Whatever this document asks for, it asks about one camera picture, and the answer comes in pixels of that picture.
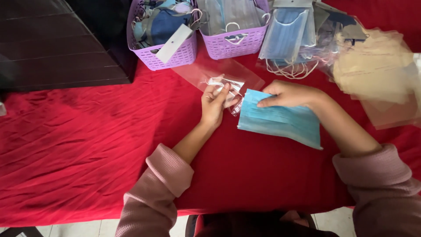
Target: tile floor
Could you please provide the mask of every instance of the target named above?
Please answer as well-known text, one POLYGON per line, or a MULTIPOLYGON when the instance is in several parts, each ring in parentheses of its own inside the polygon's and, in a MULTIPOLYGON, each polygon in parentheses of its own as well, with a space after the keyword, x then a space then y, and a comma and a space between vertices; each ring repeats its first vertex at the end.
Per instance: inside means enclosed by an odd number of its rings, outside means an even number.
MULTIPOLYGON (((326 213, 313 214, 320 230, 329 230, 340 237, 355 237, 352 223, 352 209, 342 207, 326 213)), ((171 237, 184 237, 188 216, 177 218, 176 225, 170 230, 171 237)), ((114 237, 118 219, 88 221, 64 225, 37 226, 44 237, 114 237)), ((6 228, 0 227, 0 233, 6 228)))

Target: pink sweater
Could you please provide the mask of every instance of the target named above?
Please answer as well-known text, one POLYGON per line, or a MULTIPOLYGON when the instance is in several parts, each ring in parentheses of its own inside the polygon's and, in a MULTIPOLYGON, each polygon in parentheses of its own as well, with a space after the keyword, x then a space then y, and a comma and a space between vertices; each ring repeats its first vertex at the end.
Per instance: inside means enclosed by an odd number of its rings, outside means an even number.
MULTIPOLYGON (((177 219, 173 203, 190 186, 193 169, 160 144, 146 159, 149 168, 124 195, 116 237, 163 237, 177 219)), ((421 183, 394 145, 360 158, 333 157, 341 180, 355 199, 357 236, 421 236, 421 183)))

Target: red tablecloth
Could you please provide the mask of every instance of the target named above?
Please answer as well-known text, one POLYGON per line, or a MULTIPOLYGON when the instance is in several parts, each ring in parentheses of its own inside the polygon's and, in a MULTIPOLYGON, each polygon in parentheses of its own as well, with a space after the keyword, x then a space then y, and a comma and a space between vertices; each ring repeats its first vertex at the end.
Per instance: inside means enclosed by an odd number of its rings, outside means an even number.
MULTIPOLYGON (((421 51, 419 1, 326 1, 366 28, 398 30, 421 51)), ((236 60, 267 83, 257 55, 236 60)), ((361 104, 319 71, 295 82, 321 88, 381 143, 398 147, 421 179, 421 129, 376 131, 361 104)), ((9 94, 0 117, 0 226, 34 226, 119 218, 123 194, 159 143, 175 145, 200 119, 201 92, 172 70, 141 62, 131 85, 9 94)), ((224 121, 193 161, 191 187, 176 200, 181 215, 285 208, 322 212, 353 205, 332 166, 338 152, 321 129, 323 151, 291 139, 237 130, 224 121)))

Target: person's left hand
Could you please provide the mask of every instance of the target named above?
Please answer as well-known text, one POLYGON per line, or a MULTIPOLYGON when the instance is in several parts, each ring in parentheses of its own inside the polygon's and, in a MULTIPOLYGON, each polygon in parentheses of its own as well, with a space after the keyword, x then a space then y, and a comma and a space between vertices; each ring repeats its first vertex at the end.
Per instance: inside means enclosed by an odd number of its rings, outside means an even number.
POLYGON ((221 125, 224 108, 236 104, 238 99, 233 99, 229 104, 225 103, 225 100, 229 97, 229 83, 224 85, 217 96, 214 95, 214 89, 215 86, 209 85, 202 95, 202 119, 200 122, 216 129, 221 125))

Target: plastic basket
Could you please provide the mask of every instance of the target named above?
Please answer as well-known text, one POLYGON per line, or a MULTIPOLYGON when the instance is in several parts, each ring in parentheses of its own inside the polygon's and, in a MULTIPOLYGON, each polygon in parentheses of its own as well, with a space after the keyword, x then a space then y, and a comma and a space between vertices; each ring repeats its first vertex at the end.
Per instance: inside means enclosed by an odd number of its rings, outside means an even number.
MULTIPOLYGON (((269 12, 269 4, 267 0, 256 0, 256 3, 260 9, 265 12, 269 12)), ((213 36, 204 35, 202 30, 200 30, 200 33, 205 41, 209 56, 212 59, 218 60, 257 53, 262 45, 267 26, 268 24, 262 27, 237 30, 213 36), (242 39, 242 41, 237 45, 232 44, 225 39, 227 36, 238 34, 247 34, 247 36, 245 36, 244 39, 242 39)))
POLYGON ((127 45, 129 49, 133 51, 137 57, 139 57, 139 59, 142 60, 142 62, 152 71, 192 64, 196 59, 197 53, 196 32, 193 32, 192 36, 184 41, 184 43, 167 63, 163 63, 155 56, 154 53, 151 52, 153 49, 162 48, 164 46, 163 44, 136 49, 137 42, 133 35, 131 22, 139 12, 143 11, 143 9, 140 7, 142 2, 143 0, 133 0, 130 6, 129 16, 127 19, 127 45))

